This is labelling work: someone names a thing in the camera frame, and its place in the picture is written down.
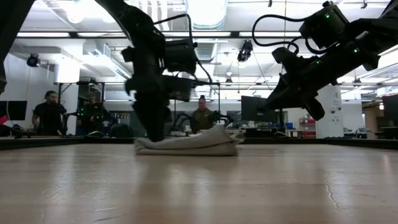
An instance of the black monitor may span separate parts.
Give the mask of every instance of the black monitor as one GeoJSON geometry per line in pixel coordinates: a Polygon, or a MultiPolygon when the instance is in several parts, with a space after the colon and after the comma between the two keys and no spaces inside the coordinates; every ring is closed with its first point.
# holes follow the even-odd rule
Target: black monitor
{"type": "Polygon", "coordinates": [[[384,117],[389,121],[398,121],[398,95],[383,96],[384,117]]]}
{"type": "Polygon", "coordinates": [[[27,101],[0,101],[0,116],[7,115],[11,121],[24,121],[26,116],[27,101]]]}
{"type": "Polygon", "coordinates": [[[241,111],[243,121],[277,122],[275,110],[264,110],[266,98],[241,96],[241,111]]]}

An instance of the folded towel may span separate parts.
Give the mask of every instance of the folded towel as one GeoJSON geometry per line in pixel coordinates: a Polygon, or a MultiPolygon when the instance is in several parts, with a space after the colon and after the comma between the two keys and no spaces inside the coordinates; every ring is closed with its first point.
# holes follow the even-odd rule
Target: folded towel
{"type": "Polygon", "coordinates": [[[236,145],[243,135],[230,135],[223,126],[215,126],[192,137],[170,138],[151,142],[146,138],[135,140],[136,154],[175,156],[237,156],[236,145]]]}

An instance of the wooden tabletop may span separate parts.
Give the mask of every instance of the wooden tabletop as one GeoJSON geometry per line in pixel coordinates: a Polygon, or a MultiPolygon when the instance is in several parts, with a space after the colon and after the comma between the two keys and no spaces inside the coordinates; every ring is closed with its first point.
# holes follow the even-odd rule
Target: wooden tabletop
{"type": "Polygon", "coordinates": [[[0,151],[0,223],[397,223],[396,151],[239,147],[239,157],[135,156],[122,144],[0,151]]]}

